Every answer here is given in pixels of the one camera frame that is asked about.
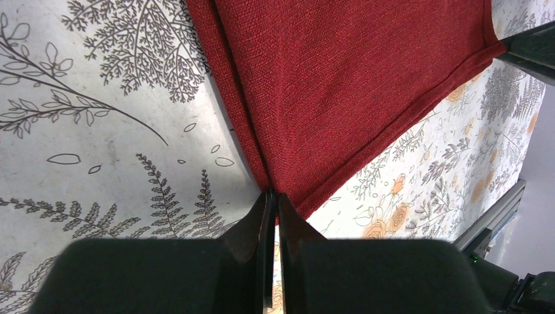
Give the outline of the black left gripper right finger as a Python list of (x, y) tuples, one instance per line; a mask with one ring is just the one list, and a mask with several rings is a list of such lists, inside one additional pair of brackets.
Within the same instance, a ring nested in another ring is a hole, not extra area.
[(454, 245), (429, 239), (327, 239), (277, 198), (286, 313), (488, 313)]

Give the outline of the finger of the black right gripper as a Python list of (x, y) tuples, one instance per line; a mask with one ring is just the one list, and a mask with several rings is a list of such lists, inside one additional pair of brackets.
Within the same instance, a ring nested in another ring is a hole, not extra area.
[(499, 60), (554, 86), (554, 21), (501, 41), (507, 49)]

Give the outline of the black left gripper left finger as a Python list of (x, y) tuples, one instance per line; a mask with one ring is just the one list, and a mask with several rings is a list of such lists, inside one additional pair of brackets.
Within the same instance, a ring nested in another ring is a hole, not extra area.
[(83, 239), (57, 257), (30, 313), (266, 313), (275, 194), (215, 239)]

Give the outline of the red cloth napkin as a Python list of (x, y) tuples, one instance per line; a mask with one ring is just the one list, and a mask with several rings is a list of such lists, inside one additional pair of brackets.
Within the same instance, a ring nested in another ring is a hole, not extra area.
[(261, 190), (308, 218), (505, 51), (491, 1), (187, 1)]

